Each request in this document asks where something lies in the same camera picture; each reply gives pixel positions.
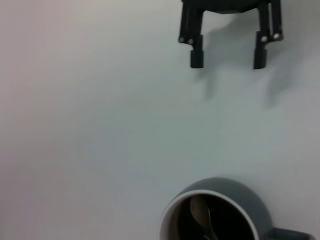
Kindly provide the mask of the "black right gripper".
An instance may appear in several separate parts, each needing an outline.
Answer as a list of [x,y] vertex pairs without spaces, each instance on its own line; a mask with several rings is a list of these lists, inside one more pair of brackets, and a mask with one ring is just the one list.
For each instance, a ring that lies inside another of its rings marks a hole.
[[255,70],[266,67],[266,45],[284,39],[280,0],[182,0],[182,2],[178,42],[192,46],[190,51],[192,69],[204,67],[201,34],[204,11],[234,14],[258,10],[259,31],[256,32],[253,60]]

